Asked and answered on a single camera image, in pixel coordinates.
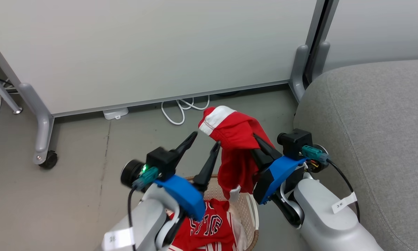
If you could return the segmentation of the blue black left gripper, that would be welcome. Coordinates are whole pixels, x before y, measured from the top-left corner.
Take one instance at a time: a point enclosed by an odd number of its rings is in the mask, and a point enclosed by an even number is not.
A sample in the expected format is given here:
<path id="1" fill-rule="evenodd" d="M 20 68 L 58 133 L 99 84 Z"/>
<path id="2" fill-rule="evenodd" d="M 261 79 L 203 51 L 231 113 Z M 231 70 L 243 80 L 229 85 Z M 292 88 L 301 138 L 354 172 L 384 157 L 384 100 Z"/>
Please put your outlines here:
<path id="1" fill-rule="evenodd" d="M 170 150 L 174 154 L 174 167 L 180 163 L 185 152 L 191 148 L 198 135 L 197 131 L 192 132 L 175 149 Z M 155 180 L 155 184 L 161 186 L 187 213 L 189 218 L 195 221 L 202 221 L 205 215 L 206 206 L 201 193 L 207 191 L 211 180 L 216 160 L 219 154 L 221 142 L 216 142 L 210 150 L 209 157 L 201 171 L 194 176 L 194 186 L 185 178 L 173 175 L 166 181 Z"/>

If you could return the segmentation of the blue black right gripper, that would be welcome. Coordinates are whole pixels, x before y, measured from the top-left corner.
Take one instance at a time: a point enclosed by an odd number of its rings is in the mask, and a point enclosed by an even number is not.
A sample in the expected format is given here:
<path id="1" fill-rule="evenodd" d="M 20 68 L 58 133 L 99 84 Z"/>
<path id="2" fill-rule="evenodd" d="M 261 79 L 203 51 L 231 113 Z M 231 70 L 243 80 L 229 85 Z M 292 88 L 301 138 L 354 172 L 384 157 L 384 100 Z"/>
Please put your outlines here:
<path id="1" fill-rule="evenodd" d="M 284 181 L 296 170 L 296 167 L 306 162 L 306 158 L 291 159 L 282 154 L 258 135 L 253 135 L 259 148 L 251 150 L 258 172 L 261 172 L 253 190 L 255 201 L 263 205 L 280 189 Z"/>

